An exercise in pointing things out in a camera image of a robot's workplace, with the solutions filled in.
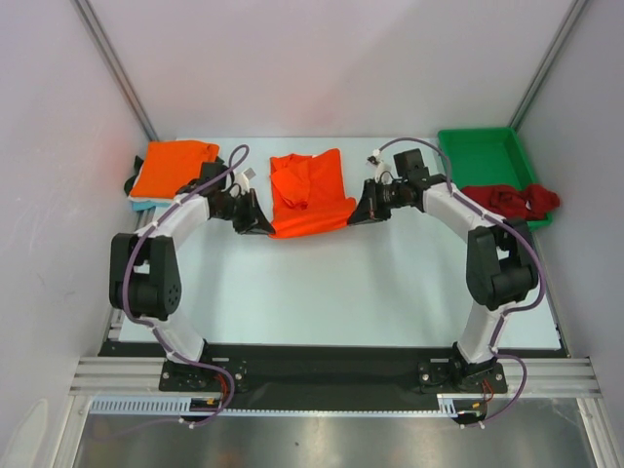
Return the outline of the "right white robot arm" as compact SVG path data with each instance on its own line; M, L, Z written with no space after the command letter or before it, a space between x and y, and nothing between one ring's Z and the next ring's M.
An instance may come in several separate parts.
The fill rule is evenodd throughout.
M374 176L365 180L347 224L383 222L394 210L410 207L434 217L464 241L465 278L473 304L455 343L461 360L451 364L449 378L457 389L472 391L485 379L482 364L495 359L507 317L541 285L527 223L476 205L446 176L432 175L418 149L394 156L396 175L380 154L376 149L368 158Z

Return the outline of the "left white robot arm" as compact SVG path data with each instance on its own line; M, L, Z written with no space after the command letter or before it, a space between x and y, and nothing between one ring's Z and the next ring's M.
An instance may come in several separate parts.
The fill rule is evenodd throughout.
M229 221L241 235L275 232L250 181L222 162L205 163L200 176L180 187L170 205L151 223L111 241L109 300L131 323L148 329L166 357L183 364L181 377L192 388L209 387L215 365L202 357L205 339L178 311L182 296L177 250L212 219Z

